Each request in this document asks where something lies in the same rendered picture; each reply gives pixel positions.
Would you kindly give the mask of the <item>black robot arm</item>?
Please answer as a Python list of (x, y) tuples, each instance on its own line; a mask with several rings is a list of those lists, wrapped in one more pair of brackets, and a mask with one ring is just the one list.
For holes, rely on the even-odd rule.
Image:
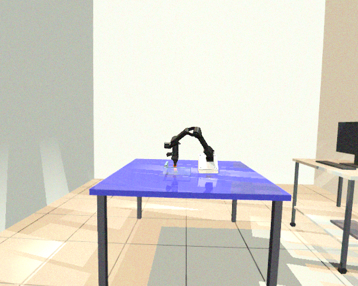
[[(193, 130), (193, 133), (189, 132), (191, 130)], [(178, 150), (178, 145), (180, 145), (179, 140), (186, 135), (194, 136), (197, 138), (203, 146), (203, 153), (206, 155), (206, 161), (214, 162), (214, 150), (206, 143), (204, 137), (202, 136), (200, 127), (192, 126), (190, 128), (185, 128), (185, 130), (183, 130), (177, 136), (173, 136), (171, 142), (164, 142), (164, 148)]]

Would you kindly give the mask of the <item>clear low corner wall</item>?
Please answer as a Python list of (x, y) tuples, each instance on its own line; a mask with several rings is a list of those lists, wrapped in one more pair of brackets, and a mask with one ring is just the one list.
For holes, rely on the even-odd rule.
[(168, 174), (168, 175), (190, 175), (190, 169), (185, 169), (185, 168), (163, 168), (163, 174)]

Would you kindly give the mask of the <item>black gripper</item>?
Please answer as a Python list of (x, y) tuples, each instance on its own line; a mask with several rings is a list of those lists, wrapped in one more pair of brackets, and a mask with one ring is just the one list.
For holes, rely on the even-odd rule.
[(173, 160), (174, 166), (176, 166), (177, 161), (178, 161), (178, 157), (179, 157), (178, 150), (173, 150), (172, 149), (172, 152), (173, 152), (173, 156), (171, 157), (171, 160)]

